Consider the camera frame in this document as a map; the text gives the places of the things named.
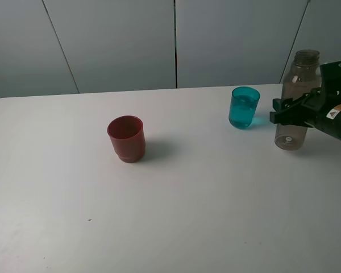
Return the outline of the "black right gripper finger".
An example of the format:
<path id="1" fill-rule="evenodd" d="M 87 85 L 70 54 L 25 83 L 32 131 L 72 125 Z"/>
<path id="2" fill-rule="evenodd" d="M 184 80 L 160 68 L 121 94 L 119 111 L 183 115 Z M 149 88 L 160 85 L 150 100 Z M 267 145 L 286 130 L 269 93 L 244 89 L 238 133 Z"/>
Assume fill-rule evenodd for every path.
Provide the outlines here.
<path id="1" fill-rule="evenodd" d="M 272 101 L 272 107 L 274 111 L 282 111 L 282 110 L 293 110 L 293 111 L 307 111 L 307 107 L 304 102 L 312 95 L 312 93 L 304 93 L 301 97 L 297 99 L 293 98 L 274 98 Z"/>

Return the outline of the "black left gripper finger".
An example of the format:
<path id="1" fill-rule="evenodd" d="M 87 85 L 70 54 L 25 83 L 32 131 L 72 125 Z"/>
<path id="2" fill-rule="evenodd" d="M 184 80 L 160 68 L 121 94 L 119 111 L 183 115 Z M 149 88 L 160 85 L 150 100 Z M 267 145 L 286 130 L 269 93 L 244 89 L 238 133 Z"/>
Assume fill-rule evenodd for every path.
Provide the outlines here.
<path id="1" fill-rule="evenodd" d="M 270 122 L 283 126 L 308 126 L 306 122 L 311 121 L 314 117 L 315 114 L 310 109 L 307 109 L 307 111 L 293 111 L 289 109 L 282 111 L 273 110 L 269 113 Z"/>

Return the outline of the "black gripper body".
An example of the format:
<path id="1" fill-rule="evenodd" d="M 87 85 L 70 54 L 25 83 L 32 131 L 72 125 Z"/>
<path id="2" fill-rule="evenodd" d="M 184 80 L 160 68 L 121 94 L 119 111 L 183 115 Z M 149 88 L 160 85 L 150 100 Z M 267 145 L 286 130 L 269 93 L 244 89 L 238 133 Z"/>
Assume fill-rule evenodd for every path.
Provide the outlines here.
<path id="1" fill-rule="evenodd" d="M 313 88 L 301 102 L 300 126 L 334 128 L 334 120 L 328 114 L 334 108 L 334 90 Z"/>

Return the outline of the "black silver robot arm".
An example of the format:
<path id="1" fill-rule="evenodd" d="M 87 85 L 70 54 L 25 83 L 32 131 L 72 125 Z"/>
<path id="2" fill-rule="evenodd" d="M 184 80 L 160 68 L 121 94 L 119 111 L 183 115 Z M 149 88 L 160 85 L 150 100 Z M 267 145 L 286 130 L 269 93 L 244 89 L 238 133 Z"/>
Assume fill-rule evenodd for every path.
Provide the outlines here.
<path id="1" fill-rule="evenodd" d="M 341 141 L 341 90 L 314 88 L 300 98 L 273 100 L 274 124 L 313 127 Z"/>

